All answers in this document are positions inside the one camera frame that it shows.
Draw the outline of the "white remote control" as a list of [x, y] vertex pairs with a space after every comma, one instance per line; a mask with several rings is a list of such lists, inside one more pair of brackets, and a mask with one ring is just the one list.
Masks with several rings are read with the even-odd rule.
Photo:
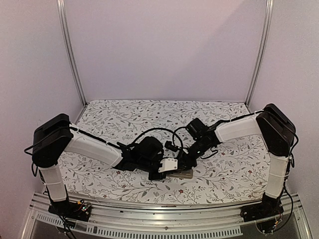
[[167, 174], [168, 177], [176, 177], [176, 178], [182, 178], [182, 179], [192, 179], [193, 178], [193, 170], [184, 170], [179, 172], [172, 172]]

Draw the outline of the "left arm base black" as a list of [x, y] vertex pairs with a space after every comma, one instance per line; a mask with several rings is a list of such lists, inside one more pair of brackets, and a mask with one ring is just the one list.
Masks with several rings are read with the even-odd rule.
[[58, 215], [62, 218], [74, 219], [78, 221], [88, 222], [92, 211], [92, 205], [89, 202], [80, 200], [71, 202], [67, 198], [64, 201], [50, 201], [48, 209], [49, 213]]

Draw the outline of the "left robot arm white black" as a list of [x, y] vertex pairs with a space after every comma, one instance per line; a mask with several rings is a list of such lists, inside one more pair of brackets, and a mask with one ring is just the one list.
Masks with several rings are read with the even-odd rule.
[[149, 180], [161, 180], [168, 170], [163, 158], [163, 145], [154, 137], [139, 143], [112, 144], [72, 124], [69, 116], [59, 114], [39, 126], [33, 143], [23, 151], [42, 175], [52, 204], [63, 216], [74, 212], [62, 180], [58, 160], [62, 153], [76, 153], [105, 163], [120, 171], [136, 169], [147, 172]]

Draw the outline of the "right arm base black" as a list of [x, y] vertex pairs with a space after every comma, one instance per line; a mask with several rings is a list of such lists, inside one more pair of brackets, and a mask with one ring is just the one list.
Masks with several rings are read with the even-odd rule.
[[240, 216], [244, 222], [250, 222], [279, 215], [283, 212], [284, 209], [280, 197], [272, 198], [264, 193], [261, 202], [242, 207]]

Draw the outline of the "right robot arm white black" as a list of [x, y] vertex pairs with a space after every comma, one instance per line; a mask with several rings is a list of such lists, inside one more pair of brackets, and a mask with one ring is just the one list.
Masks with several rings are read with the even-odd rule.
[[268, 217], [277, 209], [277, 202], [286, 185], [290, 168], [294, 167], [293, 149], [299, 142], [296, 127], [275, 105], [268, 104], [262, 110], [234, 119], [221, 119], [211, 126], [195, 118], [186, 131], [194, 140], [188, 149], [178, 153], [178, 168], [188, 170], [197, 165], [197, 159], [209, 149], [240, 137], [259, 135], [270, 157], [268, 183], [258, 205], [258, 213]]

